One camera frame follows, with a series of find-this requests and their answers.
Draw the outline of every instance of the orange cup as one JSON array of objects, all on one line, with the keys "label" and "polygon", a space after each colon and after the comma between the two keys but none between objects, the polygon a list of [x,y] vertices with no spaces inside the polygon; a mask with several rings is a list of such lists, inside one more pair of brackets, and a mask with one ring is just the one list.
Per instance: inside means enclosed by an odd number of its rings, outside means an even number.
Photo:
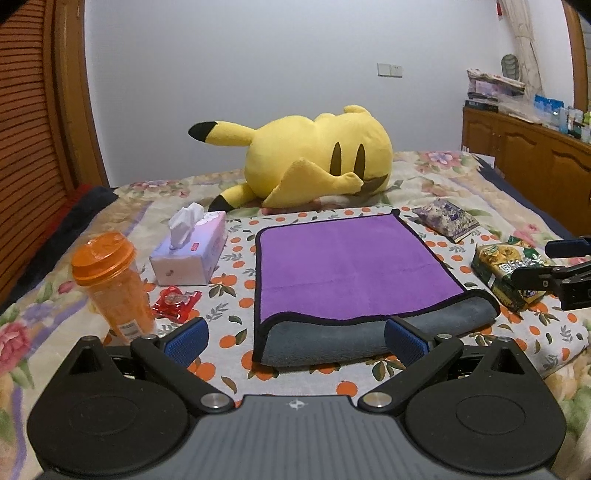
[{"label": "orange cup", "polygon": [[125,343],[155,331],[135,247],[125,235],[103,233],[78,248],[72,256],[72,276]]}]

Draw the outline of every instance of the pikachu plush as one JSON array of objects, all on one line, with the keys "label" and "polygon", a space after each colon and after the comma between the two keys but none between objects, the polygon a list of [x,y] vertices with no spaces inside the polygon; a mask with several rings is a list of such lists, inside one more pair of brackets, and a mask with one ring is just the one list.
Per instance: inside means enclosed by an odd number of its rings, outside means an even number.
[{"label": "pikachu plush", "polygon": [[286,116],[259,129],[202,122],[189,135],[212,145],[248,147],[246,183],[218,195],[210,211],[229,212],[256,198],[263,207],[285,208],[325,195],[380,192],[388,184],[394,156],[384,127],[358,105],[313,121]]}]

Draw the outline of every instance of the barcode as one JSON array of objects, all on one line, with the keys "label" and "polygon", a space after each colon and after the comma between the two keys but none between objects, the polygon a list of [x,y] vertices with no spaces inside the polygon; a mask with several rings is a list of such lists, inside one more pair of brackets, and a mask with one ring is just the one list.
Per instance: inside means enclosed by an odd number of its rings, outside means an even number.
[{"label": "barcode", "polygon": [[139,325],[135,320],[118,326],[119,330],[121,331],[121,334],[129,341],[135,340],[137,337],[142,335],[142,332],[139,329]]}]

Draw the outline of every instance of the light switch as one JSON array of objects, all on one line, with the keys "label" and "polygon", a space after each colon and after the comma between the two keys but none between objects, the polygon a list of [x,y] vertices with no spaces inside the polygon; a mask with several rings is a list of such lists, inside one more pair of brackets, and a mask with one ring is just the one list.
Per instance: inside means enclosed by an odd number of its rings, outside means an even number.
[{"label": "light switch", "polygon": [[390,65],[390,76],[401,79],[402,78],[402,65]]},{"label": "light switch", "polygon": [[389,63],[378,63],[378,76],[379,77],[390,77],[390,64]]}]

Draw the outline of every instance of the beige curtain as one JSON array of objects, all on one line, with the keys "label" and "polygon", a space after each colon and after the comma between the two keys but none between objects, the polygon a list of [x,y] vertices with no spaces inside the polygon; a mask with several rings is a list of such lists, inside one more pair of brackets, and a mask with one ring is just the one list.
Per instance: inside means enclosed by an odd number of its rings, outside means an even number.
[{"label": "beige curtain", "polygon": [[528,0],[501,0],[503,14],[515,35],[517,58],[521,70],[520,80],[525,83],[525,95],[533,98],[536,94],[543,95],[542,78],[536,55],[534,29],[531,25],[530,5]]}]

